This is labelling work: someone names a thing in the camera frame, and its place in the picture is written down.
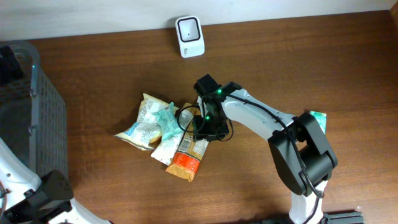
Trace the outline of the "teal plastic packet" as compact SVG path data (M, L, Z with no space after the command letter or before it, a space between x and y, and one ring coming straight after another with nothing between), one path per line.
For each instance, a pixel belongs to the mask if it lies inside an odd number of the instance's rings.
M162 142L180 134L183 131L177 123L174 109L176 109L176 107L174 103L171 102L165 108L153 113L157 124L160 126Z

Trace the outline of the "orange spaghetti packet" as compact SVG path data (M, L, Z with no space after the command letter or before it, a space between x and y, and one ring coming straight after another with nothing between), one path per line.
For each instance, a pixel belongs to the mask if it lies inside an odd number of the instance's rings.
M206 139L194 140L193 133L185 132L166 172L191 182L208 147Z

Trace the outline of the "white tube with gold cap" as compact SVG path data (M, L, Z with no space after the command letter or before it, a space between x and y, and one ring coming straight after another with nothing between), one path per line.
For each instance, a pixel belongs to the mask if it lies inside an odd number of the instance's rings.
M179 111L178 115L175 115L179 127L183 130L180 134L173 136L172 138L160 142L160 146L157 146L155 151L151 154L151 157L155 160L165 164L170 165L174 155L180 145L183 138L184 131L187 130L188 125L193 119L193 116L197 112L197 108L190 103L185 103L182 111Z

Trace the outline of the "white cream snack bag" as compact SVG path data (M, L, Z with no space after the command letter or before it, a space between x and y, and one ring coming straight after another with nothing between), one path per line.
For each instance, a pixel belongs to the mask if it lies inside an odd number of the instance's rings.
M139 106L137 121L127 130L115 134L118 139L128 142L142 151L150 151L160 146L162 137L161 127L154 116L154 113L166 108L166 103L146 93Z

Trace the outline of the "green white tissue pack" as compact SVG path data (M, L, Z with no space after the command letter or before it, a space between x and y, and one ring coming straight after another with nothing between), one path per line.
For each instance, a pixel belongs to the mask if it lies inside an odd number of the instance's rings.
M323 133L326 133L326 122L327 122L327 115L326 113L321 113L317 111L310 111L310 114L315 117L318 121Z

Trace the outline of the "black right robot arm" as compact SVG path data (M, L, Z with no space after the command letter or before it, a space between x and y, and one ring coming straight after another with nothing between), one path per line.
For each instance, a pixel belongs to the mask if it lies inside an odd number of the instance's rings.
M237 83L220 85L210 75L193 88L201 113L193 119L194 139L227 141L233 121L249 128L269 144L277 173L292 193L290 220L321 223L324 189L338 160L316 118L275 110Z

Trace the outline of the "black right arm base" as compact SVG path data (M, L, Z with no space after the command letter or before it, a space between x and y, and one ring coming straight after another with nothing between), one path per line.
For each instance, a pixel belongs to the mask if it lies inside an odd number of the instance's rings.
M361 212L325 213L320 224L364 224L364 218Z

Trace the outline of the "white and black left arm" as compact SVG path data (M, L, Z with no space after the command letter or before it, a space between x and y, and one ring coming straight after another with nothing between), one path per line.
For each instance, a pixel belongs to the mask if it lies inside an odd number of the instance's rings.
M1 44L1 223L105 223L68 179L67 109L25 41Z

